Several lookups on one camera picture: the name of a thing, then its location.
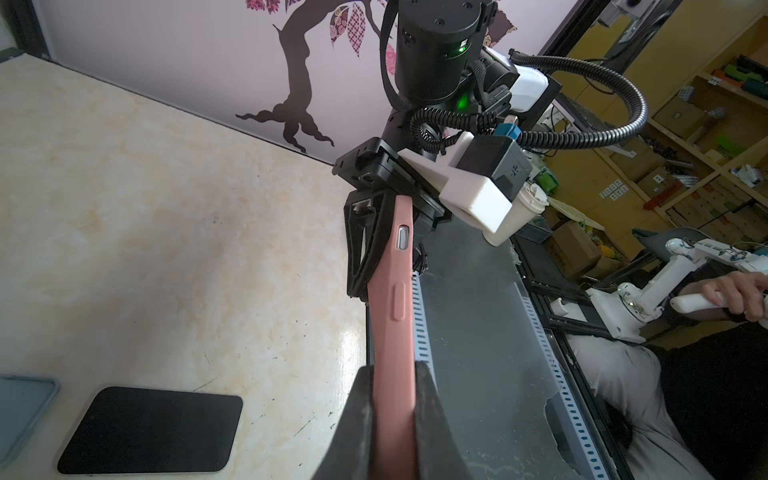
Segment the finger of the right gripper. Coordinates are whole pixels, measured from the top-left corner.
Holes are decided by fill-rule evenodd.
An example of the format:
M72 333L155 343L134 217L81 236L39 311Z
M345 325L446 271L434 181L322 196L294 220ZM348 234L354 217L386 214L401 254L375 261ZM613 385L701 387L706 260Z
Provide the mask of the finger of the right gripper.
M367 286L384 255L394 219L392 190L353 191L344 205L347 295L368 302Z

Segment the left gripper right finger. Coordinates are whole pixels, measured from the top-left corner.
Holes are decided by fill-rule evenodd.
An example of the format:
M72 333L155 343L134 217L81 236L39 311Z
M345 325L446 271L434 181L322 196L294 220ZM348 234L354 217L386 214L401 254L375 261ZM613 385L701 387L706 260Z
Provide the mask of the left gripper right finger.
M415 363L415 441L420 480L472 479L454 441L426 362Z

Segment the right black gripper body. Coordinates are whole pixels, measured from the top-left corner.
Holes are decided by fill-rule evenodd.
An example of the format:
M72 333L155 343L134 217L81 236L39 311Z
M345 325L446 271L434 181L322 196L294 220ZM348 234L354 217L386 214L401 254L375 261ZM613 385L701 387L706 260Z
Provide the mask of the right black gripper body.
M453 214L438 199L437 190L381 138L372 137L340 156L332 174L357 191L389 189L411 197L414 219L422 223L417 228L419 235L426 235L453 219Z

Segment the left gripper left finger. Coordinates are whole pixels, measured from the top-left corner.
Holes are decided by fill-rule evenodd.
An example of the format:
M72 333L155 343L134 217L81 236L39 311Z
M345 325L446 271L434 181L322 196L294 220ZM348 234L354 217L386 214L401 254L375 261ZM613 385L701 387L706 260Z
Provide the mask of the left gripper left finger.
M366 480L373 450L374 407L372 366L361 367L335 427L330 445L313 480Z

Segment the pink phone case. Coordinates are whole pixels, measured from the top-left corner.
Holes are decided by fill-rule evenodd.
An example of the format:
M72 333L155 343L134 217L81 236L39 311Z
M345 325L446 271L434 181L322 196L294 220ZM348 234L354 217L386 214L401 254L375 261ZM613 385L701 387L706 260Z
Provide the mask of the pink phone case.
M412 200L398 195L385 250L368 283L374 344L372 479L418 477L412 234Z

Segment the black phone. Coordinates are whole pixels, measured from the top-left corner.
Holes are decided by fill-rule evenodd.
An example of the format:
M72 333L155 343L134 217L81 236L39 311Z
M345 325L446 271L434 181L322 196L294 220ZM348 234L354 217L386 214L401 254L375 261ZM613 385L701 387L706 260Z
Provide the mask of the black phone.
M64 475L214 473L229 461L238 396L110 386L64 448Z

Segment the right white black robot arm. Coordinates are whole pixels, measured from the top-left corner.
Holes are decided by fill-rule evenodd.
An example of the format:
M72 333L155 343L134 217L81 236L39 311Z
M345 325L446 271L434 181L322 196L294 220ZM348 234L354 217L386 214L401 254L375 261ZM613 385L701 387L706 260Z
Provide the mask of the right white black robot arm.
M366 300L397 241L396 215L413 221L409 243L458 218L499 229L531 165L520 140L560 92L551 76L512 63L485 43L493 1L391 1L379 45L392 110L383 134L339 157L350 184L344 206L347 293Z

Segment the operator hand on controller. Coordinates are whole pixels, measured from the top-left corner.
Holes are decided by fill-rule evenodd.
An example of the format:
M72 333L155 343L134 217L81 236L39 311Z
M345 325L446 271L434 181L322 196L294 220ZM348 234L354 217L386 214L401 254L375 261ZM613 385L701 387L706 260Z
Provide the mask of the operator hand on controller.
M697 313L701 320L727 320L730 316L743 316L747 321L757 322L767 315L764 300L767 291L765 274L734 271L699 282L697 290L718 305L717 309Z

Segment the white lidded paper cup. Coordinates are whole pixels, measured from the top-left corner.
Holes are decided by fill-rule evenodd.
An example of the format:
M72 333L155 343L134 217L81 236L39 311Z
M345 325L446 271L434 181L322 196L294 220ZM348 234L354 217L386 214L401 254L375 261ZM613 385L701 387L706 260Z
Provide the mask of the white lidded paper cup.
M484 239L498 247L528 222L541 215L549 205L544 190L537 184L526 183L517 193L511 209L494 233L483 233Z

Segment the operator grey trousers leg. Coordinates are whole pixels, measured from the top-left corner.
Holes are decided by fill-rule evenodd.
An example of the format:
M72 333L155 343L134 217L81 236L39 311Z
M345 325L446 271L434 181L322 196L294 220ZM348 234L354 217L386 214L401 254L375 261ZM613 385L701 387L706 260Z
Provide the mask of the operator grey trousers leg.
M570 335L569 345L591 390L633 430L625 460L636 479L710 479L671 420L651 350L605 338Z

